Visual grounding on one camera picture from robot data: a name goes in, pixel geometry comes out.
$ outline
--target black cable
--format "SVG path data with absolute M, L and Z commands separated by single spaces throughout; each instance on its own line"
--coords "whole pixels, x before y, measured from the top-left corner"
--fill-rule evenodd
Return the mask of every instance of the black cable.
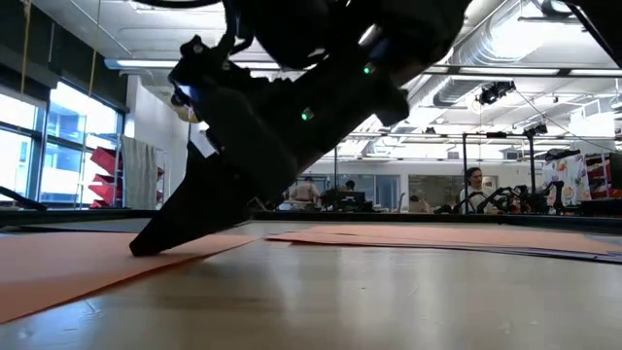
M 535 110 L 538 114 L 540 114 L 540 116 L 541 116 L 541 117 L 543 117 L 543 118 L 544 118 L 544 119 L 546 119 L 547 121 L 549 121 L 549 122 L 553 123 L 553 124 L 554 124 L 554 125 L 556 125 L 557 127 L 561 128 L 563 131 L 565 131 L 565 132 L 569 133 L 570 135 L 572 135 L 572 136 L 576 137 L 576 138 L 577 138 L 577 139 L 579 139 L 580 141 L 583 141 L 583 142 L 585 142 L 585 143 L 588 143 L 588 144 L 590 144 L 590 145 L 592 145 L 592 146 L 596 146 L 596 147 L 602 148 L 603 150 L 607 150 L 607 151 L 610 151 L 610 152 L 612 152 L 612 153 L 620 153 L 620 151 L 618 151 L 618 150 L 612 150 L 611 148 L 604 147 L 604 146 L 602 146 L 602 145 L 599 145 L 599 144 L 594 143 L 594 142 L 592 142 L 592 141 L 586 140 L 586 139 L 584 139 L 584 138 L 583 138 L 583 137 L 581 137 L 581 136 L 576 135 L 575 133 L 571 132 L 570 130 L 566 129 L 565 127 L 563 127 L 563 126 L 559 125 L 558 123 L 554 122 L 552 119 L 550 119 L 550 118 L 546 117 L 546 116 L 545 116 L 542 112 L 540 112 L 540 110 L 538 110 L 538 108 L 537 108 L 537 107 L 536 107 L 536 106 L 532 103 L 532 101 L 530 101 L 529 99 L 527 99 L 527 97 L 525 97 L 525 96 L 521 93 L 521 91 L 519 91 L 518 89 L 516 89 L 516 93 L 518 93 L 518 94 L 519 94 L 519 95 L 520 95 L 520 96 L 521 96 L 521 97 L 525 100 L 525 102 L 527 102 L 530 106 L 532 106 L 532 108 L 533 108 L 533 109 L 534 109 L 534 110 Z
M 215 5 L 221 2 L 221 0 L 131 0 L 139 4 L 161 7 L 164 9 L 196 9 L 200 7 Z

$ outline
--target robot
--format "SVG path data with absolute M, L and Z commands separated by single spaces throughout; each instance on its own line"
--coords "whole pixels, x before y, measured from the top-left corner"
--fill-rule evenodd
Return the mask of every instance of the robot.
M 191 8 L 221 0 L 135 0 Z M 186 178 L 130 243 L 156 255 L 278 204 L 295 178 L 369 116 L 409 115 L 400 86 L 450 50 L 470 0 L 222 0 L 227 30 L 214 48 L 181 46 L 172 103 L 209 124 L 215 153 L 191 146 Z M 257 39 L 294 82 L 251 77 L 228 58 Z

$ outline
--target desk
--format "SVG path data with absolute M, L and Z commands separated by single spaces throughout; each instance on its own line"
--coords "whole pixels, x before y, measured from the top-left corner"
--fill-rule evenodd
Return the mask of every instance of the desk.
M 0 326 L 0 348 L 617 350 L 621 320 L 620 265 L 257 241 Z

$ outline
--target orange cardboard sheet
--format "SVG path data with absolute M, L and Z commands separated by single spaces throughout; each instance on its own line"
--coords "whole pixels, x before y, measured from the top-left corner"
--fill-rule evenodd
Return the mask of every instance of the orange cardboard sheet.
M 599 255 L 622 252 L 621 246 L 592 240 L 581 233 L 510 227 L 321 226 L 271 235 L 268 239 L 365 246 L 537 249 Z
M 148 271 L 206 258 L 253 237 L 215 234 L 159 256 L 133 258 L 133 233 L 45 233 L 0 238 L 0 324 Z

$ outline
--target table surface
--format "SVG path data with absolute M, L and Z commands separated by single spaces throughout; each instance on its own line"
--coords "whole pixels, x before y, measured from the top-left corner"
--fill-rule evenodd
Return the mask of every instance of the table surface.
M 310 226 L 260 223 L 229 233 Z M 262 240 L 0 326 L 2 350 L 618 350 L 621 343 L 620 265 Z

